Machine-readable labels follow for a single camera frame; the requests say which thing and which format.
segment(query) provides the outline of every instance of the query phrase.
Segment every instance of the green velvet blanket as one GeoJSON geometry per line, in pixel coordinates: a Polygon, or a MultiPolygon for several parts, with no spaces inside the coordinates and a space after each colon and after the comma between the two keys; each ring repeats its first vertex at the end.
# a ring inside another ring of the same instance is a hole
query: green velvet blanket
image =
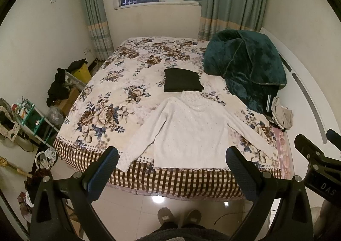
{"type": "Polygon", "coordinates": [[[268,95],[286,84],[278,51],[270,39],[248,30],[216,33],[204,54],[204,72],[225,79],[229,91],[258,113],[266,112],[268,95]]]}

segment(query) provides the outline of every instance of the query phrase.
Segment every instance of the window sill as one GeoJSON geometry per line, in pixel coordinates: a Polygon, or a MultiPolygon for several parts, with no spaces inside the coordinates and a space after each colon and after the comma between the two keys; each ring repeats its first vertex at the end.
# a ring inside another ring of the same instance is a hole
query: window sill
{"type": "Polygon", "coordinates": [[[198,1],[160,1],[160,2],[147,2],[147,3],[136,3],[131,5],[119,6],[115,7],[114,10],[120,10],[130,7],[137,7],[137,6],[147,6],[147,5],[163,5],[163,4],[172,4],[172,5],[191,5],[191,6],[201,6],[198,1]]]}

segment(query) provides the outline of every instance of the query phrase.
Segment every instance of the sweater sleeve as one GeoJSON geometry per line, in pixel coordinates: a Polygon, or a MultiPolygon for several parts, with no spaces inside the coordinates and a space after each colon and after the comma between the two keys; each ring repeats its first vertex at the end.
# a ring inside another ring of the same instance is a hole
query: sweater sleeve
{"type": "Polygon", "coordinates": [[[168,116],[169,99],[165,99],[154,110],[139,130],[132,136],[128,147],[123,151],[116,168],[127,172],[130,164],[137,159],[147,147],[154,142],[168,116]]]}
{"type": "Polygon", "coordinates": [[[236,130],[258,150],[264,152],[269,158],[274,156],[275,149],[270,146],[268,142],[264,140],[257,132],[255,132],[251,127],[246,125],[242,120],[235,115],[232,115],[228,111],[225,112],[225,115],[228,120],[228,125],[231,128],[236,130]]]}

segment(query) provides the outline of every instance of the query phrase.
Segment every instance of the foot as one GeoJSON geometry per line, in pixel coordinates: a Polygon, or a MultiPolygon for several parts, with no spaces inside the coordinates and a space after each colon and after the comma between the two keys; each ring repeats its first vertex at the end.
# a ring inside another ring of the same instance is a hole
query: foot
{"type": "Polygon", "coordinates": [[[187,224],[194,224],[198,225],[201,221],[201,213],[199,210],[191,210],[190,213],[188,213],[187,217],[184,219],[184,222],[182,223],[182,226],[187,224]]]}
{"type": "Polygon", "coordinates": [[[157,213],[157,217],[161,225],[166,222],[175,223],[173,213],[167,207],[161,208],[157,213]]]}

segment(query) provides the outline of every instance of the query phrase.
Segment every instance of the black pants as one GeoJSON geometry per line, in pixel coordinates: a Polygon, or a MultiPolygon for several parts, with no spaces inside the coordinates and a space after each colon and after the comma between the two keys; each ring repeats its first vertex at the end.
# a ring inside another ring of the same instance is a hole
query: black pants
{"type": "MultiPolygon", "coordinates": [[[[165,229],[171,229],[171,228],[178,228],[178,225],[174,222],[165,222],[162,224],[162,226],[159,229],[157,229],[154,232],[158,232],[158,231],[165,230],[165,229]]],[[[196,225],[196,224],[186,224],[186,225],[182,226],[182,228],[205,229],[205,227],[200,226],[200,225],[196,225]]]]}

